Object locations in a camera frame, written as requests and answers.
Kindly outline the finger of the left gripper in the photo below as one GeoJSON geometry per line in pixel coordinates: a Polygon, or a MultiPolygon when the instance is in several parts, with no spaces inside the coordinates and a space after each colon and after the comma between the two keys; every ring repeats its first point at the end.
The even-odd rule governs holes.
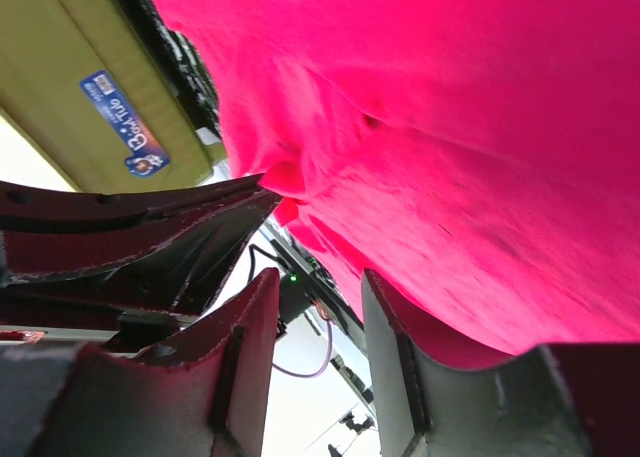
{"type": "Polygon", "coordinates": [[[1,295],[191,322],[281,201],[260,179],[111,195],[4,182],[1,295]]]}

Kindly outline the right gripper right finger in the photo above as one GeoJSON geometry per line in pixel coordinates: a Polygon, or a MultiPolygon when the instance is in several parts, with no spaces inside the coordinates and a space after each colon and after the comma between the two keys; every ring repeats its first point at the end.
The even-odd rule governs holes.
{"type": "Polygon", "coordinates": [[[635,456],[639,347],[551,343],[512,357],[448,326],[374,271],[365,334],[385,456],[635,456]]]}

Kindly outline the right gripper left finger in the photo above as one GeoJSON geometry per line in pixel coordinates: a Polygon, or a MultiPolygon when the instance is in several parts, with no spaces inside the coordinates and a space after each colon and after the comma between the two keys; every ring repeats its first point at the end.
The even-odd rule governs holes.
{"type": "Polygon", "coordinates": [[[1,351],[5,456],[258,456],[280,275],[133,358],[88,343],[1,351]]]}

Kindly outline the pink t shirt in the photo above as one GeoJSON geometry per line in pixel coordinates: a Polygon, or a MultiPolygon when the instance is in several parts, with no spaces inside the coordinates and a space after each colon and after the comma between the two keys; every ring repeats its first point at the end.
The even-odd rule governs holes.
{"type": "Polygon", "coordinates": [[[152,1],[355,311],[373,269],[509,354],[638,339],[639,0],[152,1]]]}

